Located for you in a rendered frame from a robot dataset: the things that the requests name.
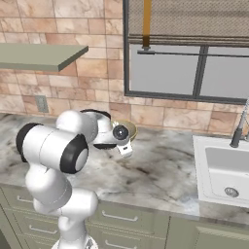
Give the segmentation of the green drawer front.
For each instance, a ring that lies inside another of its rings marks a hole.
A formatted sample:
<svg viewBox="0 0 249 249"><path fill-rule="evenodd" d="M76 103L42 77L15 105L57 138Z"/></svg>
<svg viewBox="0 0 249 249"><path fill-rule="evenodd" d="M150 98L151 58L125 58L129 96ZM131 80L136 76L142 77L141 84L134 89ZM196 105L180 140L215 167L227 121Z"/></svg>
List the green drawer front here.
<svg viewBox="0 0 249 249"><path fill-rule="evenodd" d="M29 225L32 225L37 229L55 231L58 230L57 221L52 221L48 218L44 218L27 212L14 211L13 215L15 217L19 230L23 234L46 237L49 239L59 238L59 231L57 234L47 234L38 231L31 231L28 227Z"/></svg>
<svg viewBox="0 0 249 249"><path fill-rule="evenodd" d="M96 241L100 249L117 249L107 246L104 242L106 239L113 244L127 247L137 246L138 249L164 249L165 247L164 238L94 225L87 225L87 228L90 236Z"/></svg>
<svg viewBox="0 0 249 249"><path fill-rule="evenodd" d="M102 210L105 210L107 214L127 218L133 218L137 216L138 221L128 222L107 218L102 215ZM159 238L166 238L169 217L162 211L155 209L101 200L98 204L97 210L89 218L89 221L92 224L139 232Z"/></svg>
<svg viewBox="0 0 249 249"><path fill-rule="evenodd" d="M17 186L3 186L2 191L11 207L34 211L33 203L21 202L17 200L17 196L21 196L24 199L33 200L33 197L26 188Z"/></svg>
<svg viewBox="0 0 249 249"><path fill-rule="evenodd" d="M48 240L43 238L36 238L23 235L20 237L26 249L52 249L55 245L54 240Z"/></svg>

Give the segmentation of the white sink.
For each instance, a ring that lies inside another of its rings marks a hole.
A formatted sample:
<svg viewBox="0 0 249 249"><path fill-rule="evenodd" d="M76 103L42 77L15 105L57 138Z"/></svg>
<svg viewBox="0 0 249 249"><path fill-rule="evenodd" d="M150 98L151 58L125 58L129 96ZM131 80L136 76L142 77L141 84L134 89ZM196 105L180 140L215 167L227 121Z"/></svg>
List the white sink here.
<svg viewBox="0 0 249 249"><path fill-rule="evenodd" d="M193 136L198 199L249 208L249 142L230 146L229 138ZM238 197L225 194L231 187Z"/></svg>

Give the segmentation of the metal sink drain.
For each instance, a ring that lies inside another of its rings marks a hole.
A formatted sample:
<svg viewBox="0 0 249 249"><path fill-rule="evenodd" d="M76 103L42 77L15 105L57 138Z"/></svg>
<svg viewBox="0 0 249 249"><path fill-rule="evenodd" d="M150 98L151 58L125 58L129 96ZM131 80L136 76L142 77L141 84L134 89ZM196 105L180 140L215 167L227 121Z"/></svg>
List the metal sink drain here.
<svg viewBox="0 0 249 249"><path fill-rule="evenodd" d="M231 187L225 188L225 194L227 196L230 196L230 197L238 197L239 196L239 192L236 189L231 188Z"/></svg>

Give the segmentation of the dark framed window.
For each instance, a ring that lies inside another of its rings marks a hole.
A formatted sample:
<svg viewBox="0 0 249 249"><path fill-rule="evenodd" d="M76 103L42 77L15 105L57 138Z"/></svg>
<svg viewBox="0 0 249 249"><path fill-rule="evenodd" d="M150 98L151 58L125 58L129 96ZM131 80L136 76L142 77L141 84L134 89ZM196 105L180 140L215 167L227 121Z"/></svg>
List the dark framed window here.
<svg viewBox="0 0 249 249"><path fill-rule="evenodd" d="M149 45L128 41L128 0L123 0L124 94L132 97L243 104L249 97L249 58L138 54L138 50L175 53L249 55L249 47Z"/></svg>

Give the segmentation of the grey spring tap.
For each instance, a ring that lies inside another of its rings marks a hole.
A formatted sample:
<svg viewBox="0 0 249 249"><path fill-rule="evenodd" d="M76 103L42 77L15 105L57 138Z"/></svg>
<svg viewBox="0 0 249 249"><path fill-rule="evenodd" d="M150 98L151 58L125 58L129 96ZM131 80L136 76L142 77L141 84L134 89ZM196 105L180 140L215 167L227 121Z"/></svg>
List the grey spring tap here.
<svg viewBox="0 0 249 249"><path fill-rule="evenodd" d="M246 103L245 103L245 105L243 107L243 111L242 111L241 116L240 116L238 126L237 126L236 130L234 131L233 137L231 139L230 146L233 147L233 148L237 148L238 145L239 145L239 140L240 140L240 137L242 135L243 126L244 126L244 123L247 120L248 108L249 108L249 97L246 100Z"/></svg>

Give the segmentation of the green cupboard door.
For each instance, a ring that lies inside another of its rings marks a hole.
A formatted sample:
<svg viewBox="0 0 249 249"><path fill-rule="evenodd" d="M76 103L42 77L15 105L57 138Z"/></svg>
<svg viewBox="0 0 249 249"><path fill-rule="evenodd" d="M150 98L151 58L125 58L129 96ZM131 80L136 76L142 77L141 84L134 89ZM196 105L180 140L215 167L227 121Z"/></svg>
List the green cupboard door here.
<svg viewBox="0 0 249 249"><path fill-rule="evenodd" d="M165 249L249 249L249 231L172 218Z"/></svg>

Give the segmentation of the dark blind rod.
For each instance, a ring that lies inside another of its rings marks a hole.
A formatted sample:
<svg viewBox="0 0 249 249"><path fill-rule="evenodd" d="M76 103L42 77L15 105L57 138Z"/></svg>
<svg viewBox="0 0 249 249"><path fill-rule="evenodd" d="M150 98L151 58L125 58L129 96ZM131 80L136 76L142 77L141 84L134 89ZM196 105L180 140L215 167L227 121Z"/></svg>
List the dark blind rod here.
<svg viewBox="0 0 249 249"><path fill-rule="evenodd" d="M220 53L171 53L171 52L155 52L155 51L142 51L138 50L138 54L165 54L165 55L196 55L196 56L214 56L214 57L238 57L238 58L249 58L249 55L241 55L241 54L220 54Z"/></svg>

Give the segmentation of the woven brown window blind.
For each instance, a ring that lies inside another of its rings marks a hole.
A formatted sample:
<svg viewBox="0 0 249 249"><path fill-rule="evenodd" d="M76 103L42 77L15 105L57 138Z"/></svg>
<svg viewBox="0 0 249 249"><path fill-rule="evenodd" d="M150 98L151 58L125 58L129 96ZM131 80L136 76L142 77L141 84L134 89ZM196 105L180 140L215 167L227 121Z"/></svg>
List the woven brown window blind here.
<svg viewBox="0 0 249 249"><path fill-rule="evenodd" d="M128 0L128 41L249 47L249 0Z"/></svg>

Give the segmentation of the grey wall outlet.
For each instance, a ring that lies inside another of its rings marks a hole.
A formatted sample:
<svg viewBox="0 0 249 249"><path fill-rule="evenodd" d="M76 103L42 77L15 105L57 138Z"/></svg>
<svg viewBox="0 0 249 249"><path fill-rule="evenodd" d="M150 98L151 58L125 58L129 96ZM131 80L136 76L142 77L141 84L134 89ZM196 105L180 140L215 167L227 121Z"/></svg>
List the grey wall outlet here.
<svg viewBox="0 0 249 249"><path fill-rule="evenodd" d="M35 101L36 101L37 108L38 108L39 112L42 112L42 113L48 113L49 112L47 98L46 98L45 95L36 95L35 96Z"/></svg>

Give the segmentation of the green wall shelf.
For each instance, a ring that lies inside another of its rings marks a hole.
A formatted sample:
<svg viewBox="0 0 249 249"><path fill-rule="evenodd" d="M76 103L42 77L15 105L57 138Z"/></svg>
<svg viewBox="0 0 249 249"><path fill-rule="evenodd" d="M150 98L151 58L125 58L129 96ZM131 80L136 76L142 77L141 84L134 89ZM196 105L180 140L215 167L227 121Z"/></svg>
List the green wall shelf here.
<svg viewBox="0 0 249 249"><path fill-rule="evenodd" d="M88 50L78 45L0 43L0 69L59 72Z"/></svg>

